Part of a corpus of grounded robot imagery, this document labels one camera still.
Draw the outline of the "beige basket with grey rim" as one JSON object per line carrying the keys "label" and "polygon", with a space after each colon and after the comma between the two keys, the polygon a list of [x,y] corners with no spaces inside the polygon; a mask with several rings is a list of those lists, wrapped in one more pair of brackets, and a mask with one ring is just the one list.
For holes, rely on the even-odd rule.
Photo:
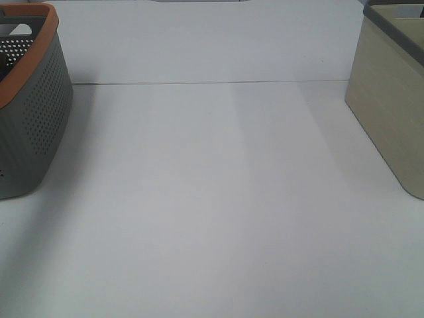
{"label": "beige basket with grey rim", "polygon": [[344,100],[400,183],[423,199],[423,2],[367,1]]}

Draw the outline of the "grey basket with orange rim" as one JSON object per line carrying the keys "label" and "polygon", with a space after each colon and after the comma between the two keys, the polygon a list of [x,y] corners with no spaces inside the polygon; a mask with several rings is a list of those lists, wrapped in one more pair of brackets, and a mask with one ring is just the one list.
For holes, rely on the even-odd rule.
{"label": "grey basket with orange rim", "polygon": [[4,3],[2,25],[30,33],[1,37],[1,199],[34,191],[63,137],[74,91],[47,3]]}

